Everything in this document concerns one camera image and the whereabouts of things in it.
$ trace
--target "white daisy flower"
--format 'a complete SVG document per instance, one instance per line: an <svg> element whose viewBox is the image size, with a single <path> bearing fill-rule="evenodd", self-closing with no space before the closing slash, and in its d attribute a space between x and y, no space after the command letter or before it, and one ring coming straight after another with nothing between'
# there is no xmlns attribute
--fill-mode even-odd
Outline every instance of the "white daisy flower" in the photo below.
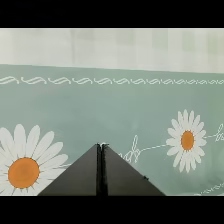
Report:
<svg viewBox="0 0 224 224"><path fill-rule="evenodd" d="M187 110L184 110L183 116L178 112L178 121L171 120L173 128L168 128L168 133L172 138L166 141L167 145L172 146L167 152L168 156L176 155L173 167L180 163L179 170L183 171L186 166L186 171L190 168L196 169L196 162L201 163L201 157L205 155L202 146L206 145L206 140L203 137L206 134L204 122L200 123L200 115L194 119L194 111L191 111L189 117Z"/></svg>
<svg viewBox="0 0 224 224"><path fill-rule="evenodd" d="M38 143L39 137L37 125L27 139L21 124L15 127L14 139L6 128L0 129L0 196L36 196L64 172L60 167L68 156L57 155L63 143L51 145L52 131Z"/></svg>

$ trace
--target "checkered fabric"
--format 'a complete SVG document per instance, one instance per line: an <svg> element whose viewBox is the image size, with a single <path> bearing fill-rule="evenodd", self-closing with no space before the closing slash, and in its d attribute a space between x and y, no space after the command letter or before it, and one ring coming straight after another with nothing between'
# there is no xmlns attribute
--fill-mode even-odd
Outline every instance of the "checkered fabric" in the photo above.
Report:
<svg viewBox="0 0 224 224"><path fill-rule="evenodd" d="M224 29L0 29L0 63L224 73Z"/></svg>

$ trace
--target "daisy center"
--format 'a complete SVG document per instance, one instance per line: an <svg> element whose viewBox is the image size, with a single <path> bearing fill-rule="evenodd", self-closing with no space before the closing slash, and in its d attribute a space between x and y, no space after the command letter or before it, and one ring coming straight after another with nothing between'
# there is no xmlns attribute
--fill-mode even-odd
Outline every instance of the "daisy center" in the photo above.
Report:
<svg viewBox="0 0 224 224"><path fill-rule="evenodd" d="M181 145L184 150L191 150L194 145L194 136L191 131L185 131L181 137Z"/></svg>
<svg viewBox="0 0 224 224"><path fill-rule="evenodd" d="M16 160L9 168L9 182L15 188L32 186L40 174L37 162L30 158Z"/></svg>

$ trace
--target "flower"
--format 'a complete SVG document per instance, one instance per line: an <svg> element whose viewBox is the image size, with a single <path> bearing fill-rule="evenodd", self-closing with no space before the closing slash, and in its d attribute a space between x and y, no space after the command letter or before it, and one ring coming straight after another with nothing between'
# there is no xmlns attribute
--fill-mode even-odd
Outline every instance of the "flower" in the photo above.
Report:
<svg viewBox="0 0 224 224"><path fill-rule="evenodd" d="M178 112L178 121L172 119L171 123L173 128L168 128L168 133L172 138L168 139L166 144L172 146L167 152L168 156L177 154L173 167L180 163L180 172L185 165L187 172L191 167L195 170L195 161L201 163L201 157L205 155L201 147L206 145L206 140L203 139L206 131L202 130L204 123L200 123L200 115L194 119L194 111L191 111L188 118L188 112L184 110L183 116Z"/></svg>
<svg viewBox="0 0 224 224"><path fill-rule="evenodd" d="M21 124L15 127L14 139L6 128L0 129L1 196L36 196L65 170L60 167L68 156L57 155L63 143L51 145L52 131L38 143L39 137L38 125L31 129L27 139Z"/></svg>

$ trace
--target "black triangular object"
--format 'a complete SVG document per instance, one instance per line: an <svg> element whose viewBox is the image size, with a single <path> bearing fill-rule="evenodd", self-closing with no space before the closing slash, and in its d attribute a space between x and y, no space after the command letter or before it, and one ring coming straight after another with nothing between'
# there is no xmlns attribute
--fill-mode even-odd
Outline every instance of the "black triangular object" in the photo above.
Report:
<svg viewBox="0 0 224 224"><path fill-rule="evenodd" d="M94 145L38 196L95 196L97 193L97 152Z"/></svg>
<svg viewBox="0 0 224 224"><path fill-rule="evenodd" d="M110 147L103 145L103 151L108 196L165 196Z"/></svg>

